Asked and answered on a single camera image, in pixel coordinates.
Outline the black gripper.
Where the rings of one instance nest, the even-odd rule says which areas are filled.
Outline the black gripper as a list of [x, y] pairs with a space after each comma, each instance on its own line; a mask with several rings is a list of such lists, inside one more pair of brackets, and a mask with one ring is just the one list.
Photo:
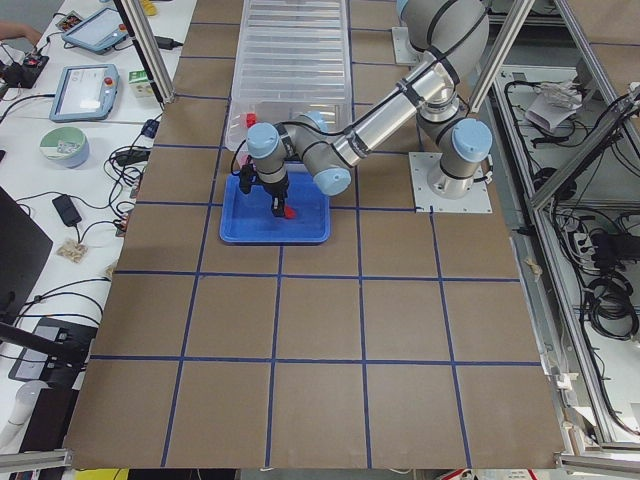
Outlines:
[[289, 188], [289, 178], [283, 177], [277, 182], [266, 182], [262, 181], [263, 189], [271, 195], [271, 213], [276, 218], [284, 218], [286, 216], [286, 201], [288, 188]]

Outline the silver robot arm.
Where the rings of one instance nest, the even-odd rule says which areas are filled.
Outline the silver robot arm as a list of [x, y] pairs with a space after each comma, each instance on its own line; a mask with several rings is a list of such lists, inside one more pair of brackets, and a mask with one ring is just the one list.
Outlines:
[[484, 123], [466, 116], [456, 87], [486, 46], [487, 9], [480, 1], [400, 1], [397, 13], [421, 62], [339, 132], [327, 132], [315, 112], [251, 126], [246, 138], [249, 161], [238, 174], [242, 193], [261, 187], [271, 198], [272, 214], [285, 216], [285, 163], [299, 160], [324, 195], [338, 195], [350, 185], [352, 169], [411, 118], [441, 150], [438, 165], [427, 175], [429, 188], [446, 199], [468, 193], [489, 154], [492, 134]]

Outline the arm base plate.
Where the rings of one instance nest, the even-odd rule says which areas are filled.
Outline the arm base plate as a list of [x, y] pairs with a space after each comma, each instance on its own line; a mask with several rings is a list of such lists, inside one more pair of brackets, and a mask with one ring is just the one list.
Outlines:
[[441, 153], [410, 152], [410, 174], [418, 213], [491, 214], [489, 180], [476, 164], [474, 175], [457, 180], [441, 169]]
[[406, 26], [393, 27], [391, 35], [397, 65], [412, 67], [422, 62], [423, 54], [411, 45]]

